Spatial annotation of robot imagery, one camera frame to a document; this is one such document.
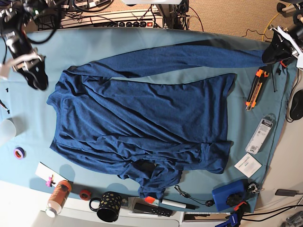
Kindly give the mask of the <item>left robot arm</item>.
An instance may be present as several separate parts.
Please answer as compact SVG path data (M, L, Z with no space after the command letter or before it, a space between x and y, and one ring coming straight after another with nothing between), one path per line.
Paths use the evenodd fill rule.
M273 38L267 49L263 52L262 61L264 64L281 62L284 66L288 62L296 60L296 67L303 68L303 2L301 0L288 0L289 5L282 2L276 6L278 14L294 10L292 14L293 26L283 28L274 27L268 22L266 30L273 32Z

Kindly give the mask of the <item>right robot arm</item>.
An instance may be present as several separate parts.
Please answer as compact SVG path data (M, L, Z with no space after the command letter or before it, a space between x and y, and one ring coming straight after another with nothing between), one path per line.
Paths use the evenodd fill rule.
M45 13L47 9L57 8L54 27L49 36L42 41L34 41L27 37L23 27ZM0 36L4 41L6 51L12 58L7 60L4 55L0 63L0 77L8 79L13 69L21 74L27 84L33 89L46 90L48 76L45 72L45 56L38 53L32 44L48 42L60 27L62 19L61 5L54 0L16 0L0 12Z

